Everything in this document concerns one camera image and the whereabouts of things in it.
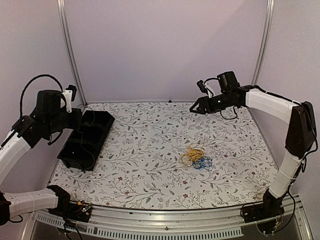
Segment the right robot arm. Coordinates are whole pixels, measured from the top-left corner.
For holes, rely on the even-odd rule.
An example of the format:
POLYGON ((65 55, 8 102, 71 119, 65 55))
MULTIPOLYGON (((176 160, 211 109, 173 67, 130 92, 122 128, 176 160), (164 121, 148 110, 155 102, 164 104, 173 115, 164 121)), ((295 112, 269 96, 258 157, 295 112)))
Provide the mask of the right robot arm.
POLYGON ((200 115, 220 113, 228 108, 247 108, 278 120, 282 133, 282 160, 278 172, 263 195, 258 213, 269 218, 278 210, 300 172, 305 171, 308 155, 318 150, 314 108, 309 101, 289 99, 254 84, 242 85, 233 71, 200 79, 197 87, 204 94, 190 107, 200 115))

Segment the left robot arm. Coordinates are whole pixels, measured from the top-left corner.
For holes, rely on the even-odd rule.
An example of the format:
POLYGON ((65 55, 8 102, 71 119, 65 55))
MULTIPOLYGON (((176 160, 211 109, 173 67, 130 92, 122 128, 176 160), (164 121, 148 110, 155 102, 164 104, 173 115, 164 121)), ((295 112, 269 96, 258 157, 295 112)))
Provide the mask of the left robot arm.
MULTIPOLYGON (((69 85, 63 88, 57 78, 50 74, 33 77, 23 88, 19 99, 19 118, 0 145, 0 179, 3 181, 19 160, 40 140, 53 145, 65 129, 78 130, 81 126, 82 110, 73 108, 77 88, 69 85), (36 104, 29 115, 23 114, 23 99, 28 87, 37 79, 49 78, 59 87, 58 90, 41 90, 36 104)), ((20 223, 23 214, 48 209, 62 217, 74 213, 71 196, 57 185, 41 190, 0 194, 0 224, 20 223)))

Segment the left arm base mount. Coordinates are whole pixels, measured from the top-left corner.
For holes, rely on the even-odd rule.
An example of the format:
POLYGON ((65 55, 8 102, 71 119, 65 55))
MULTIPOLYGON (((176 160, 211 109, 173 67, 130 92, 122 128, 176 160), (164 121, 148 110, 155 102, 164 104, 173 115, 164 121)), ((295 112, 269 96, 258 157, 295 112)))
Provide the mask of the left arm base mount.
POLYGON ((49 209, 48 212, 52 215, 61 217, 67 220, 88 223, 91 217, 93 205, 84 200, 78 202, 69 202, 65 206, 57 206, 49 209))

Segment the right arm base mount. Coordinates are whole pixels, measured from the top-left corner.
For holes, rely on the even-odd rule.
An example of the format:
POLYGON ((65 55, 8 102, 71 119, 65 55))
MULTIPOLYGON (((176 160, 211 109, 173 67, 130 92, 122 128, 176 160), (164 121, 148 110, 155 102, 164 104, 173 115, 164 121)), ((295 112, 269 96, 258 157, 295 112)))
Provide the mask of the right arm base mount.
POLYGON ((256 222, 257 229, 264 235, 273 234, 283 221, 284 208, 264 208, 262 203, 246 203, 240 209, 245 223, 256 222))

